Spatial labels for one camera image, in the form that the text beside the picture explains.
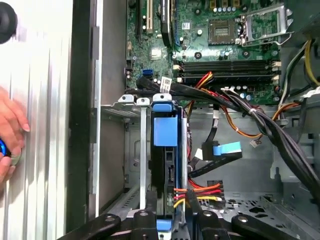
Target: hand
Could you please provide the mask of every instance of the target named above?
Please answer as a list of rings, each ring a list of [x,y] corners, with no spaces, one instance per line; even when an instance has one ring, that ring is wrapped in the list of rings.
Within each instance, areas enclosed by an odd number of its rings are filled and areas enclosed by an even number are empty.
[[[21,129],[30,131],[28,119],[18,104],[0,88],[0,138],[15,156],[20,155],[21,148],[25,145]]]
[[[3,156],[0,153],[0,191],[4,188],[5,182],[8,181],[14,173],[16,166],[11,165],[11,158]]]

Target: pci slot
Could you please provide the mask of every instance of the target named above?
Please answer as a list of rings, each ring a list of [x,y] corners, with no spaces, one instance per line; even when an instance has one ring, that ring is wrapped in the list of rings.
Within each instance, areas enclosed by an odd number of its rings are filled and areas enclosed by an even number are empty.
[[[146,32],[153,33],[153,0],[146,0]]]

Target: side panel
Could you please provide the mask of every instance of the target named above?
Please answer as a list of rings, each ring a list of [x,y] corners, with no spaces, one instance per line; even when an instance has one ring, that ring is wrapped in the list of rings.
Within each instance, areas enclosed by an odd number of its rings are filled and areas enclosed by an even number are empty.
[[[31,132],[0,199],[0,239],[55,240],[65,232],[73,1],[5,2],[18,27],[0,45],[0,86],[21,104]]]

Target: metal panel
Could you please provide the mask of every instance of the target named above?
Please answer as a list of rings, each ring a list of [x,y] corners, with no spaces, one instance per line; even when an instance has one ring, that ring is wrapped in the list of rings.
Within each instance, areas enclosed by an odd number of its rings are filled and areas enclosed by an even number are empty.
[[[65,232],[73,1],[5,2],[18,27],[0,45],[0,86],[22,105],[31,132],[0,200],[0,239],[53,240]]]
[[[98,127],[92,163],[96,217],[124,188],[125,124],[103,120],[101,105],[113,104],[125,91],[126,9],[126,0],[97,0],[96,3],[99,46],[95,61],[94,107],[98,109]]]

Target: ram slot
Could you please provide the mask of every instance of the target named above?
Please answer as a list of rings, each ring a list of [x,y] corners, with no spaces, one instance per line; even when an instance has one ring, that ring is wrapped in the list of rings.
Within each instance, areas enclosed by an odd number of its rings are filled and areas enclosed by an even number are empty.
[[[153,33],[153,0],[146,0],[146,32]]]
[[[185,85],[195,85],[208,72],[213,72],[214,76],[210,85],[270,83],[279,74],[272,71],[271,64],[265,60],[186,62],[180,65],[177,77]]]

